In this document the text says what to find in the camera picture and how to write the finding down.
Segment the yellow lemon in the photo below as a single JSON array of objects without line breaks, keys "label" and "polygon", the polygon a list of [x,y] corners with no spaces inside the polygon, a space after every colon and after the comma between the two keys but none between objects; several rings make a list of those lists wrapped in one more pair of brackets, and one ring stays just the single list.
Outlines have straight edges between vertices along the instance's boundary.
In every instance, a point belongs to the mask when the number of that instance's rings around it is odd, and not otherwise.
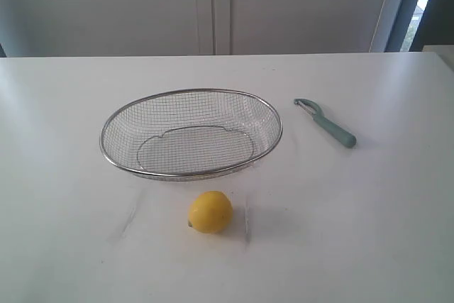
[{"label": "yellow lemon", "polygon": [[220,191],[200,194],[190,205],[188,226],[201,233],[215,234],[224,230],[233,218],[233,206]]}]

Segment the teal handled peeler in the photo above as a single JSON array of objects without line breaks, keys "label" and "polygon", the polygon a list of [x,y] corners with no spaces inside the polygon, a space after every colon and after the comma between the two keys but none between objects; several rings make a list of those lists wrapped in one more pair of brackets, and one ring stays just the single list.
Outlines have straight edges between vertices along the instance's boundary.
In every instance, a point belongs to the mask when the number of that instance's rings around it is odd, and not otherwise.
[{"label": "teal handled peeler", "polygon": [[294,104],[305,110],[316,124],[335,138],[341,145],[346,148],[353,148],[356,146],[356,137],[336,123],[327,119],[324,116],[323,110],[316,102],[309,99],[294,99]]}]

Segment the white cabinet doors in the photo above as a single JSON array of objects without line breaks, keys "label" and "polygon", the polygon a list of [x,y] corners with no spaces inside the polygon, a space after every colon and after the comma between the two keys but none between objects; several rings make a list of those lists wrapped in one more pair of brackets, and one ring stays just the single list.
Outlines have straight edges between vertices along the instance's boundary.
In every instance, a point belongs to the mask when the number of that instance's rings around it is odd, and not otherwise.
[{"label": "white cabinet doors", "polygon": [[1,0],[9,57],[367,52],[384,0]]}]

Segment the window with blue frame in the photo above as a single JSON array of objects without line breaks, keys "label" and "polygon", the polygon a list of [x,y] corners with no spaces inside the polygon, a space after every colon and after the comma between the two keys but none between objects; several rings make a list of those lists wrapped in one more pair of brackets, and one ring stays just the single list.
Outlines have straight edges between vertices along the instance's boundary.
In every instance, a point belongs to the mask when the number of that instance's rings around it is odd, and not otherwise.
[{"label": "window with blue frame", "polygon": [[401,0],[384,51],[421,52],[453,44],[453,0]]}]

